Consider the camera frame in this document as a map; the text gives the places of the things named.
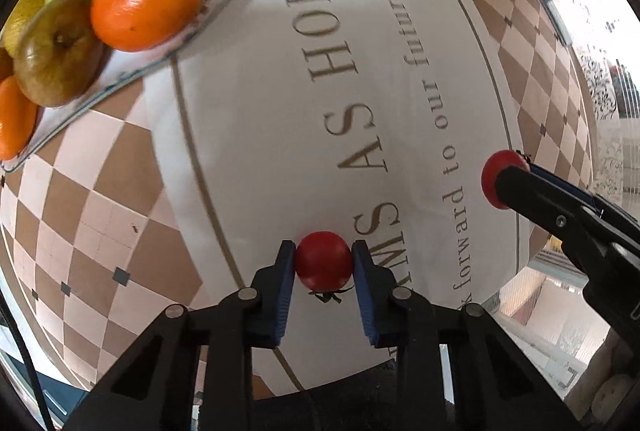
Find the cherry tomato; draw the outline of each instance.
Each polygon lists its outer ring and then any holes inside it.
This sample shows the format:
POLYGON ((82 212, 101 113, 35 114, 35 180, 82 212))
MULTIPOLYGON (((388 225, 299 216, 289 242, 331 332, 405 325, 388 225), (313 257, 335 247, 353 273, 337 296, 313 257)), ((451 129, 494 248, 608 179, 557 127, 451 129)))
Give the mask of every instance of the cherry tomato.
POLYGON ((530 170, 529 163, 525 158, 513 150, 501 150, 492 154, 482 168, 482 192, 484 196, 486 196, 486 199, 489 200, 489 203, 498 209, 509 209, 508 206, 500 202, 498 194, 495 191, 495 180, 498 178, 498 173, 509 166, 517 166, 527 171, 530 170))
POLYGON ((347 243, 328 231, 307 234, 295 256, 296 274, 313 292, 336 292, 353 273, 353 259, 347 243))

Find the fruit bowl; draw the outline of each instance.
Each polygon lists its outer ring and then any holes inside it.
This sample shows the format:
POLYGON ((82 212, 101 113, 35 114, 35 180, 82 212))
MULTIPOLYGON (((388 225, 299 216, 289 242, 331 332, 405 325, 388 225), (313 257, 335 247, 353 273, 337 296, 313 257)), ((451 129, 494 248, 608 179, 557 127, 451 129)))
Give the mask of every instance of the fruit bowl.
POLYGON ((94 104, 167 61, 205 28, 230 1, 200 0, 200 10, 187 27, 167 42, 149 50, 109 50, 99 75, 82 96, 58 108, 40 109, 34 132, 27 145, 14 158, 0 161, 2 170, 10 173, 18 169, 32 153, 94 104))

